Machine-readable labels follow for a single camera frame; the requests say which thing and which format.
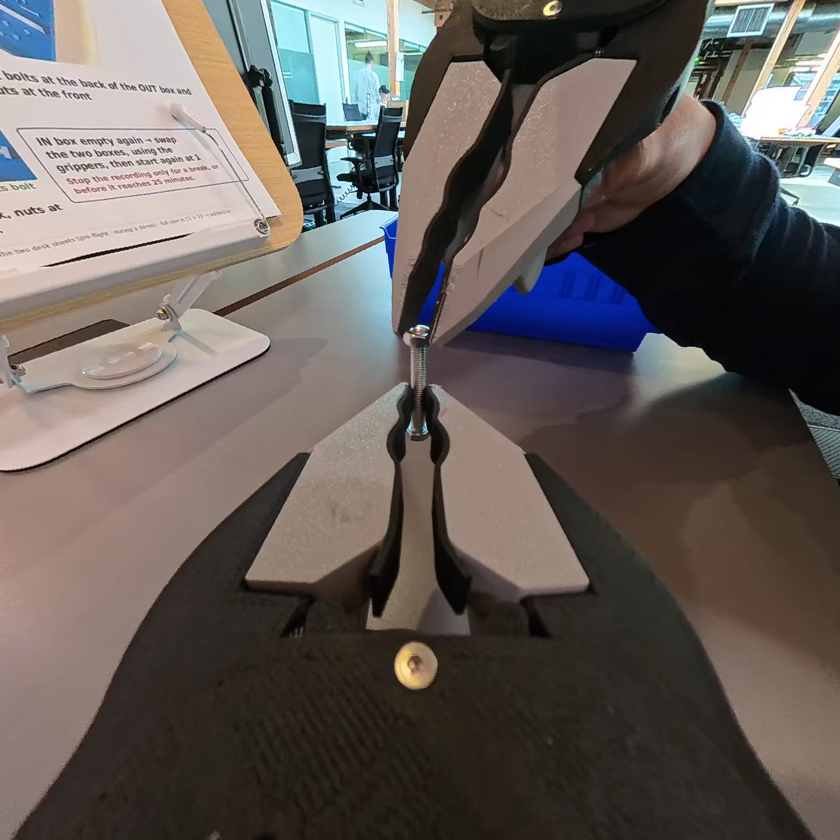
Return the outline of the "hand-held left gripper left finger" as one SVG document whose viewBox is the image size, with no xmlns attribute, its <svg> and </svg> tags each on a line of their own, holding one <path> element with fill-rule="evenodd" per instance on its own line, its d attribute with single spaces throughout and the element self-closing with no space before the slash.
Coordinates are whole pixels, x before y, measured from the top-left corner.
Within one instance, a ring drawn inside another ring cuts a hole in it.
<svg viewBox="0 0 840 840">
<path fill-rule="evenodd" d="M 400 569 L 411 388 L 399 384 L 318 442 L 249 567 L 249 589 L 381 616 Z"/>
</svg>

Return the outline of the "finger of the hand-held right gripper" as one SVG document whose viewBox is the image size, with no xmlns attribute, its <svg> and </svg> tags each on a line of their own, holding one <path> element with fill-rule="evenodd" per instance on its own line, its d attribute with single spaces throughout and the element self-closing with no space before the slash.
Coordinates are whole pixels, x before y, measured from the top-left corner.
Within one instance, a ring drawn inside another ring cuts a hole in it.
<svg viewBox="0 0 840 840">
<path fill-rule="evenodd" d="M 534 288 L 549 246 L 578 213 L 575 173 L 635 66 L 592 58 L 514 94 L 512 131 L 446 253 L 431 345 L 463 332 L 509 287 Z"/>
<path fill-rule="evenodd" d="M 408 155 L 392 273 L 392 326 L 404 333 L 418 317 L 440 267 L 431 339 L 453 339 L 487 307 L 504 269 L 481 279 L 486 248 L 499 249 L 515 214 L 503 184 L 519 116 L 519 85 L 496 78 L 482 61 L 448 66 Z"/>
</svg>

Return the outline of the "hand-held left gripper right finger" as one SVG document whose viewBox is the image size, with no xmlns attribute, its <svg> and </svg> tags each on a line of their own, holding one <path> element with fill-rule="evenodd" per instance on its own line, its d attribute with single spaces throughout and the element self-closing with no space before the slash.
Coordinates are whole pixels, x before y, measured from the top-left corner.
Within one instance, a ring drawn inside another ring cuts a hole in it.
<svg viewBox="0 0 840 840">
<path fill-rule="evenodd" d="M 438 385 L 425 405 L 434 566 L 452 610 L 472 595 L 518 604 L 585 592 L 590 579 L 523 449 Z"/>
</svg>

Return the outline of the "silver hex bolt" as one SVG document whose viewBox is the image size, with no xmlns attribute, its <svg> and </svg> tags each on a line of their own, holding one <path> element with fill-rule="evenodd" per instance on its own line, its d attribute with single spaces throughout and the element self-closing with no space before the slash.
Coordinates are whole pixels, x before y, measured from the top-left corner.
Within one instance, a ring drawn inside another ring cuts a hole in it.
<svg viewBox="0 0 840 840">
<path fill-rule="evenodd" d="M 411 418 L 426 419 L 424 399 L 427 388 L 427 347 L 429 327 L 417 324 L 407 330 L 403 341 L 410 351 L 410 385 L 413 391 Z"/>
</svg>

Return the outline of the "blue plastic bin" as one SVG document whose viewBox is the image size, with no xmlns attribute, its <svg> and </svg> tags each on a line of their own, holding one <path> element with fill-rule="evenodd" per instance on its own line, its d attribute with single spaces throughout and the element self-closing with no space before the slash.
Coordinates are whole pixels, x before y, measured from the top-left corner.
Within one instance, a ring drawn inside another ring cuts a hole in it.
<svg viewBox="0 0 840 840">
<path fill-rule="evenodd" d="M 505 290 L 469 329 L 631 353 L 659 333 L 635 298 L 578 253 L 545 266 L 529 294 Z"/>
</svg>

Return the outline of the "person's right forearm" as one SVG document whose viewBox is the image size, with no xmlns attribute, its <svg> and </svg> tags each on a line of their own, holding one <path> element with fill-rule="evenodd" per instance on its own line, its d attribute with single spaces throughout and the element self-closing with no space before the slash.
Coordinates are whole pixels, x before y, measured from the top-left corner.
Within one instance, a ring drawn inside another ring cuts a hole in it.
<svg viewBox="0 0 840 840">
<path fill-rule="evenodd" d="M 837 415 L 838 226 L 789 206 L 773 164 L 715 102 L 701 103 L 717 132 L 698 167 L 576 250 L 673 341 Z"/>
</svg>

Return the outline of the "person's right hand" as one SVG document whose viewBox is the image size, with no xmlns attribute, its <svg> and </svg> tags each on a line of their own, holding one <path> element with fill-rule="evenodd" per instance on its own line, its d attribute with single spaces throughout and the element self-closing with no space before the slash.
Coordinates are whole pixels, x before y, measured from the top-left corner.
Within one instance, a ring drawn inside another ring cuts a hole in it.
<svg viewBox="0 0 840 840">
<path fill-rule="evenodd" d="M 587 235 L 609 234 L 671 194 L 709 151 L 718 121 L 700 101 L 681 96 L 663 123 L 603 171 L 571 225 L 548 248 L 548 265 L 579 248 Z"/>
</svg>

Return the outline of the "group of black office chairs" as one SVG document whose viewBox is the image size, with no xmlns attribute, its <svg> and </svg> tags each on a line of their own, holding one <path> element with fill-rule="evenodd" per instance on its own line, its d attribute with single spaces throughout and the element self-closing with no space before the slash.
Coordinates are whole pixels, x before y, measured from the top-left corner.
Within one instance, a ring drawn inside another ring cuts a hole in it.
<svg viewBox="0 0 840 840">
<path fill-rule="evenodd" d="M 291 170 L 303 213 L 313 218 L 316 227 L 336 221 L 335 195 L 329 173 L 327 150 L 327 109 L 323 105 L 290 103 L 292 121 L 301 157 L 299 166 Z M 352 185 L 362 204 L 343 213 L 356 215 L 372 209 L 396 210 L 396 188 L 399 184 L 397 141 L 401 110 L 396 115 L 383 113 L 373 134 L 361 137 L 361 152 L 345 160 L 352 172 L 342 172 L 337 180 Z"/>
</svg>

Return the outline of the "grey panel on black stand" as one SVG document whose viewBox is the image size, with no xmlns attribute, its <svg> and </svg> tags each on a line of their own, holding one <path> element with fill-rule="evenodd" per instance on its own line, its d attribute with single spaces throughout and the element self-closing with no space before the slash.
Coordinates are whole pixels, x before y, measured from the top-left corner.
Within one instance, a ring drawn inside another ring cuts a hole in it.
<svg viewBox="0 0 840 840">
<path fill-rule="evenodd" d="M 301 165 L 298 136 L 268 1 L 205 1 L 249 96 L 287 168 Z"/>
</svg>

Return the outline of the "printed instruction sheet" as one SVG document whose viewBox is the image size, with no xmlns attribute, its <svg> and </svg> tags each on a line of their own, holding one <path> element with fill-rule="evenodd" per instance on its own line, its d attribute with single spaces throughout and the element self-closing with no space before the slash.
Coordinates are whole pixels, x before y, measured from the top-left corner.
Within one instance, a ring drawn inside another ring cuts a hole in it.
<svg viewBox="0 0 840 840">
<path fill-rule="evenodd" d="M 2 272 L 279 214 L 162 2 L 2 1 Z"/>
</svg>

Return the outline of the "grey mesh office chair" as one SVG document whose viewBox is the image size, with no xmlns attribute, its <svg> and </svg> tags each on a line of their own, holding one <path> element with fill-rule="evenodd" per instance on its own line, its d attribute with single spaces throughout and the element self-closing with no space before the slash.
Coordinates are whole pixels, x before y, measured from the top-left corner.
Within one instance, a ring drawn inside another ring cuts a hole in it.
<svg viewBox="0 0 840 840">
<path fill-rule="evenodd" d="M 792 395 L 826 466 L 839 482 L 839 416 L 825 413 Z"/>
</svg>

